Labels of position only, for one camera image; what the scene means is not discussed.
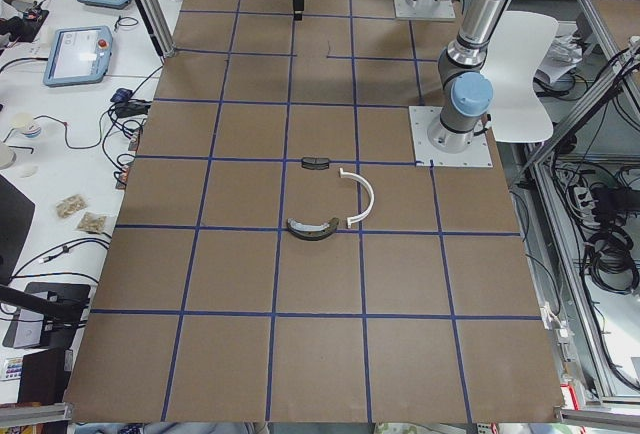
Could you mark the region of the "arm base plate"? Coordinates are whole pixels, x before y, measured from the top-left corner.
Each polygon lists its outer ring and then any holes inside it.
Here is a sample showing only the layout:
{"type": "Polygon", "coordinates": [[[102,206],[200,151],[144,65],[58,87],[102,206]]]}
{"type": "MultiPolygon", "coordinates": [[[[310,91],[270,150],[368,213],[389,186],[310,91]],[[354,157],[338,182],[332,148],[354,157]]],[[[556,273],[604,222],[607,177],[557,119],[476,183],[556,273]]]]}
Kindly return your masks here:
{"type": "Polygon", "coordinates": [[[423,167],[491,168],[486,135],[478,121],[468,133],[447,130],[439,106],[410,106],[409,118],[415,164],[423,167]]]}
{"type": "Polygon", "coordinates": [[[453,0],[394,0],[395,16],[404,20],[453,22],[453,0]]]}

